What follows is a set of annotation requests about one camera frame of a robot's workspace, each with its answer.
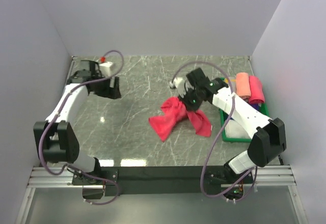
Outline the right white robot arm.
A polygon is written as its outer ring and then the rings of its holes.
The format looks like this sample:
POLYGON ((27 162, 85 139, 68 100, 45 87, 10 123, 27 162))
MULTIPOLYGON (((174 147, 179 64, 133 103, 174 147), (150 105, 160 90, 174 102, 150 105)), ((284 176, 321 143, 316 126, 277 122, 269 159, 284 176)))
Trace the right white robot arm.
POLYGON ((173 85, 188 111, 196 111, 202 102, 230 115, 249 135, 251 142, 244 152, 225 163, 224 177, 237 182, 242 173, 255 167, 264 167, 286 150, 285 125, 279 118, 271 119, 252 108, 220 78, 210 80, 201 68, 188 73, 187 81, 175 78, 173 85))

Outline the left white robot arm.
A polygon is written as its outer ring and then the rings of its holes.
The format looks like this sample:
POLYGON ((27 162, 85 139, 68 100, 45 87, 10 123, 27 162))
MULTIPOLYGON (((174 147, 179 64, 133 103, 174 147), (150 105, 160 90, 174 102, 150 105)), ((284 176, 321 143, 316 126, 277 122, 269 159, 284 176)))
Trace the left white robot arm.
POLYGON ((87 61, 88 69, 74 72, 67 80, 64 92, 53 112, 33 127, 36 148, 41 164, 63 163, 64 166, 84 173, 91 184, 102 179, 99 161, 80 151, 78 139, 71 123, 80 106, 90 93, 109 99, 121 98, 119 78, 114 64, 104 58, 100 62, 87 61))

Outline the red towel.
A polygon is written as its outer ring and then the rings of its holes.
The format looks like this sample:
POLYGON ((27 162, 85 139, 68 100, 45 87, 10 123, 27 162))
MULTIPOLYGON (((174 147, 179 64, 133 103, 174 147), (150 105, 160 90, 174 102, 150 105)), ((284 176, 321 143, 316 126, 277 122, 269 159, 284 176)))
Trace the red towel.
POLYGON ((212 125, 207 116, 201 111, 188 111, 178 97, 170 97, 160 107, 163 115, 153 116, 148 119, 152 129, 161 141, 165 141, 173 128, 182 120, 188 119, 196 135, 210 137, 212 125))

